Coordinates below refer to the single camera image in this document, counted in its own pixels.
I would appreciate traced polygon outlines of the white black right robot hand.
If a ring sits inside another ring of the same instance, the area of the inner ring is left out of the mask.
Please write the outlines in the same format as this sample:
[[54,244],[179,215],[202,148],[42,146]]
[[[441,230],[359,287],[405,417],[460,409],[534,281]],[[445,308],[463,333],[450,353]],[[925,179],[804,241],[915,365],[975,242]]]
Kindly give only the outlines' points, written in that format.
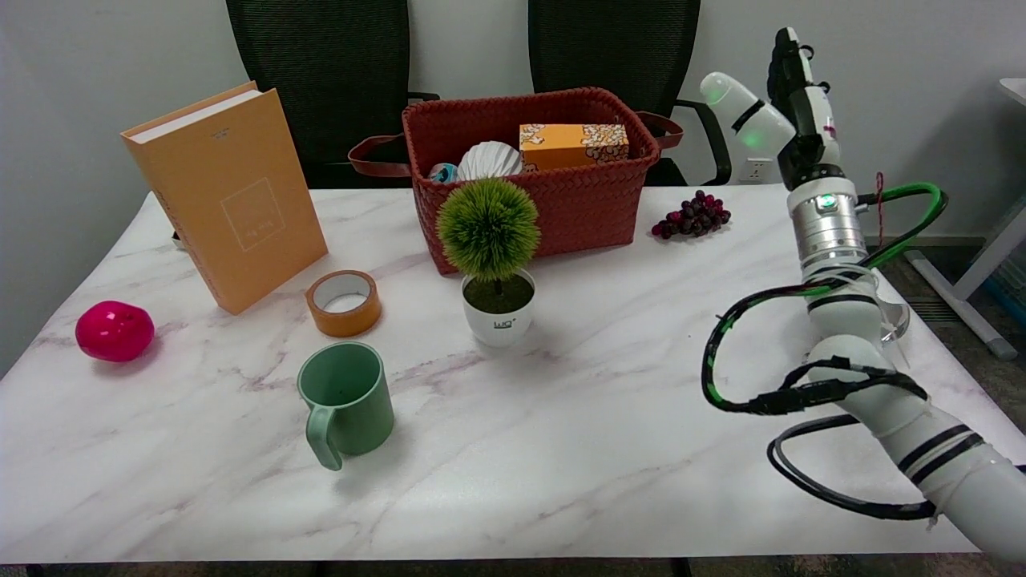
[[830,84],[811,73],[814,49],[791,26],[774,35],[766,94],[760,98],[726,73],[712,72],[700,93],[737,141],[777,160],[788,190],[814,180],[843,178],[842,150],[828,99]]

